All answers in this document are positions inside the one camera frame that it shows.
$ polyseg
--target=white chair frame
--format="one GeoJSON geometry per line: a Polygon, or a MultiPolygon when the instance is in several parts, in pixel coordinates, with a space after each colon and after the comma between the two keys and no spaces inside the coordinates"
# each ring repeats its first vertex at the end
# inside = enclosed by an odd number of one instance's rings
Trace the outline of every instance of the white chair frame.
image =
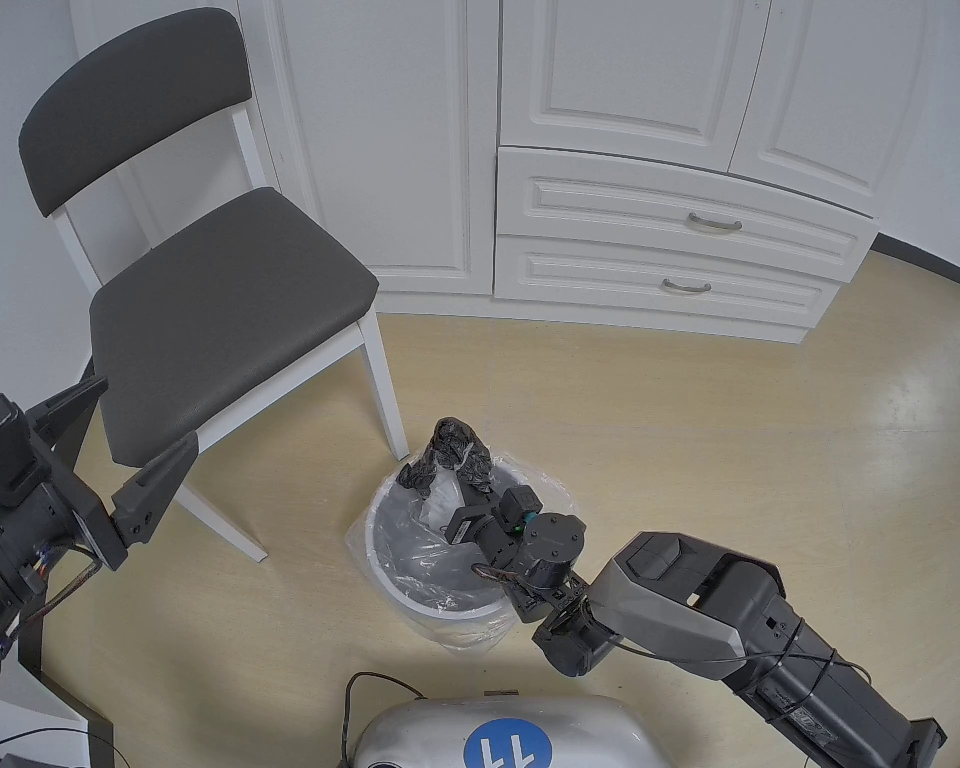
{"type": "MultiPolygon", "coordinates": [[[[253,140],[253,129],[250,116],[247,114],[247,105],[241,104],[230,108],[229,112],[233,118],[233,127],[236,130],[237,141],[240,144],[240,151],[247,167],[247,176],[250,179],[251,187],[255,189],[267,186],[267,177],[263,172],[260,155],[253,140]]],[[[57,226],[63,244],[66,246],[67,252],[80,272],[80,277],[84,280],[90,294],[96,294],[103,287],[103,283],[93,269],[90,258],[73,226],[73,221],[70,219],[70,214],[67,212],[66,205],[62,205],[54,211],[50,218],[57,226]]],[[[400,409],[396,404],[394,384],[390,378],[390,369],[387,367],[387,355],[383,350],[380,326],[377,324],[376,311],[373,306],[359,321],[344,328],[333,338],[303,355],[297,362],[259,386],[254,387],[200,427],[197,430],[197,436],[200,439],[200,452],[203,453],[238,426],[249,421],[260,411],[268,408],[281,397],[295,390],[300,384],[313,378],[317,373],[333,365],[357,348],[363,349],[364,361],[367,364],[367,372],[373,385],[377,410],[387,433],[390,450],[398,459],[405,458],[409,455],[410,450],[403,431],[403,422],[400,420],[400,409]]],[[[189,480],[184,482],[180,490],[177,491],[176,499],[188,512],[206,523],[241,552],[246,553],[258,562],[267,557],[263,547],[218,512],[197,492],[189,480]]]]}

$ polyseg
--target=chair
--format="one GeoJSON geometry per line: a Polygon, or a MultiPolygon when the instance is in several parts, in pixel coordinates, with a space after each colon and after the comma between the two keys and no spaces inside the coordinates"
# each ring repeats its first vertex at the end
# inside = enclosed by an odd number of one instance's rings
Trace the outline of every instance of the chair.
{"type": "MultiPolygon", "coordinates": [[[[226,11],[175,13],[93,51],[40,98],[20,157],[93,301],[94,368],[114,461],[143,467],[196,430],[203,452],[357,348],[390,449],[409,451],[380,338],[376,277],[267,185],[247,114],[247,52],[226,11]],[[65,207],[162,139],[229,109],[253,187],[106,285],[65,207]]],[[[177,500],[257,561],[267,553],[191,485],[177,500]]]]}

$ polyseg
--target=blue sticker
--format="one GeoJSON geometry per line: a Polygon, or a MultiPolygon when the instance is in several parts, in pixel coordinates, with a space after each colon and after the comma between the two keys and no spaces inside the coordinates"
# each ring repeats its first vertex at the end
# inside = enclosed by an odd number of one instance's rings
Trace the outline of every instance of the blue sticker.
{"type": "Polygon", "coordinates": [[[553,745],[542,729],[526,720],[484,723],[467,739],[467,768],[550,768],[553,745]]]}

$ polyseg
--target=floor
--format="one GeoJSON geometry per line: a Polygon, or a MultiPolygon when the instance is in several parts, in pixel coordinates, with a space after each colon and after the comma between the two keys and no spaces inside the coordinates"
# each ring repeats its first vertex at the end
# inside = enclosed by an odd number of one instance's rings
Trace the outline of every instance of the floor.
{"type": "MultiPolygon", "coordinates": [[[[454,415],[564,482],[596,575],[640,530],[776,563],[788,596],[960,764],[960,285],[878,254],[798,347],[574,324],[383,316],[411,446],[454,415]]],[[[517,627],[482,659],[414,634],[343,544],[396,467],[356,353],[205,454],[197,485],[271,553],[174,505],[153,542],[48,620],[46,670],[116,724],[133,768],[328,766],[361,669],[431,697],[518,688],[629,703],[682,768],[804,765],[722,684],[612,654],[578,681],[517,627]]],[[[130,471],[94,421],[78,473],[130,471]]],[[[57,573],[65,582],[82,563],[57,573]]],[[[404,699],[365,682],[355,732],[404,699]]]]}

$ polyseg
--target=cabinet base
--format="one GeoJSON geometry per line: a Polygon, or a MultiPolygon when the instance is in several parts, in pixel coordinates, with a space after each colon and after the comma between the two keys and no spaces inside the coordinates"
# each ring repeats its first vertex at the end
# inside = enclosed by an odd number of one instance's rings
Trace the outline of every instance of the cabinet base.
{"type": "Polygon", "coordinates": [[[793,325],[758,323],[750,320],[686,315],[645,309],[618,309],[548,301],[517,301],[492,296],[463,294],[396,293],[381,291],[376,297],[380,313],[398,315],[451,315],[454,317],[541,320],[551,323],[622,325],[631,328],[681,330],[736,336],[770,342],[799,344],[808,331],[793,325]]]}

